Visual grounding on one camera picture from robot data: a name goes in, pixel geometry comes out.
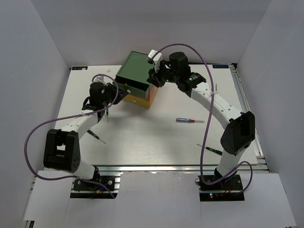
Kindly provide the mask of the green top drawer box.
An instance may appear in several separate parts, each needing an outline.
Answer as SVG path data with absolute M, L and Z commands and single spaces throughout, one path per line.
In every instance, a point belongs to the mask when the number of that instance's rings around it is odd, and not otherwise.
M 149 83 L 149 70 L 154 65 L 149 64 L 148 55 L 131 51 L 118 70 L 115 81 L 122 90 L 129 90 L 130 95 L 146 99 L 153 84 Z

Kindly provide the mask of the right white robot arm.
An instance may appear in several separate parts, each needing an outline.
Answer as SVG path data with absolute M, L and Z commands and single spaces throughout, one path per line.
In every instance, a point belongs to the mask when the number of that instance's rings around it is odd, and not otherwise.
M 165 61 L 160 52 L 151 50 L 148 63 L 153 65 L 149 70 L 149 83 L 157 88 L 165 83 L 175 83 L 180 91 L 205 107 L 223 127 L 220 139 L 223 153 L 214 171 L 214 179 L 208 184 L 226 189 L 232 183 L 231 178 L 236 174 L 242 154 L 255 139 L 255 116 L 250 111 L 244 113 L 236 109 L 215 93 L 202 75 L 191 71 L 183 52 L 172 53 L 169 61 Z

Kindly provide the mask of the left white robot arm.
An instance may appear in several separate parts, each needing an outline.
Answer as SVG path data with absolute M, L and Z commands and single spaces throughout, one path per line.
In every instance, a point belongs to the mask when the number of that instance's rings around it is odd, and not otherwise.
M 91 190 L 100 185 L 95 167 L 81 159 L 80 139 L 91 127 L 100 122 L 109 105 L 122 101 L 128 92 L 111 83 L 93 82 L 89 97 L 83 102 L 82 113 L 60 129 L 47 133 L 43 165 L 46 168 L 65 171 L 84 179 Z

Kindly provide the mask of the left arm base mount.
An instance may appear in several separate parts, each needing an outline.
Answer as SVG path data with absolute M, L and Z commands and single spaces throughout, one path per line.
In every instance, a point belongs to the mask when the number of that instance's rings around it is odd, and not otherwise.
M 120 187 L 120 173 L 99 172 L 92 180 L 75 179 L 72 184 L 72 199 L 115 199 Z

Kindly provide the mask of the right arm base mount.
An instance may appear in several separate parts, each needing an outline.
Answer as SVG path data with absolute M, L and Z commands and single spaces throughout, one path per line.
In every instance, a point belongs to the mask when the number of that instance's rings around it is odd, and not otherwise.
M 195 179 L 199 187 L 200 202 L 244 201 L 243 184 L 240 175 L 232 174 L 213 185 L 207 185 L 199 175 Z

